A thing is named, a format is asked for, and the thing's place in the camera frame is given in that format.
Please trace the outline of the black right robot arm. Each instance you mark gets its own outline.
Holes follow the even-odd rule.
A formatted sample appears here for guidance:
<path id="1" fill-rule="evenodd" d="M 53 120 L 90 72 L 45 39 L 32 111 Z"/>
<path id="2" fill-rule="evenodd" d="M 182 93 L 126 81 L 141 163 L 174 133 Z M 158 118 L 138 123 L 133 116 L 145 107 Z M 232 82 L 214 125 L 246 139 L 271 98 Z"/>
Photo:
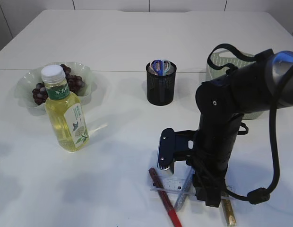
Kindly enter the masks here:
<path id="1" fill-rule="evenodd" d="M 280 178 L 276 112 L 293 106 L 293 52 L 263 51 L 255 56 L 252 64 L 203 82 L 195 98 L 200 121 L 193 137 L 194 154 L 190 164 L 195 169 L 193 185 L 197 199 L 210 207 L 220 205 L 222 193 L 254 205 L 269 200 Z M 243 116 L 266 110 L 269 111 L 273 179 L 267 188 L 241 196 L 226 188 L 228 162 Z"/>

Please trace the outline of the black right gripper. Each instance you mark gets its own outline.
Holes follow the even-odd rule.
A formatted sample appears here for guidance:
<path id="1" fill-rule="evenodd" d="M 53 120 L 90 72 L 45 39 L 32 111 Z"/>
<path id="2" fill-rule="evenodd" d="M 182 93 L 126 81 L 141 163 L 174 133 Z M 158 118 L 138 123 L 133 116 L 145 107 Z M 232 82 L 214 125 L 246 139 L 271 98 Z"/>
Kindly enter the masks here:
<path id="1" fill-rule="evenodd" d="M 188 150 L 187 164 L 193 167 L 192 177 L 196 189 L 196 198 L 206 206 L 218 208 L 221 193 L 226 190 L 225 175 L 229 161 L 229 145 L 221 141 L 186 143 Z"/>

